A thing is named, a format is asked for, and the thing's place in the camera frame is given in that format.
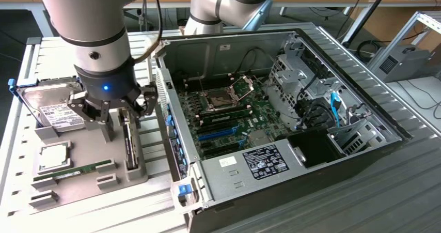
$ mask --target screw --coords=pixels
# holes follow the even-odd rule
[[[97,60],[98,57],[99,57],[98,52],[91,51],[91,52],[89,53],[89,57],[90,57],[91,60]]]

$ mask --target metal table surface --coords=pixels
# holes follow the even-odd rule
[[[351,55],[340,49],[326,32],[311,23],[271,25],[271,28],[302,28],[324,52],[351,75],[359,86],[414,136],[402,149],[378,160],[351,179],[274,208],[219,232],[434,232],[441,214],[441,141],[406,102],[378,80]],[[175,30],[165,32],[177,35]],[[131,55],[143,51],[146,33],[130,33]],[[35,74],[39,79],[74,75],[66,65],[66,49],[58,38],[43,38],[27,45],[19,77]],[[147,81],[146,63],[135,65],[139,84]],[[0,148],[0,219],[14,231],[185,232],[183,217],[173,211],[170,174],[161,145],[155,117],[142,122],[141,141],[149,181],[118,191],[83,199],[51,210],[21,217],[21,179],[29,169],[25,158],[31,144],[34,119],[13,99],[6,132]]]

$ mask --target hard drive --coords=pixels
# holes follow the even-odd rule
[[[83,127],[82,118],[69,109],[69,95],[81,92],[75,78],[51,79],[35,86],[17,88],[17,94],[42,127],[51,126],[55,132]]]

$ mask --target hard drive label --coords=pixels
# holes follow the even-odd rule
[[[275,145],[254,149],[242,155],[255,180],[260,180],[288,170]]]
[[[66,104],[41,106],[39,110],[55,129],[82,124],[82,118]]]

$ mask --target motherboard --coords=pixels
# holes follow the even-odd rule
[[[189,131],[202,160],[274,141],[288,132],[256,77],[231,85],[178,92]]]

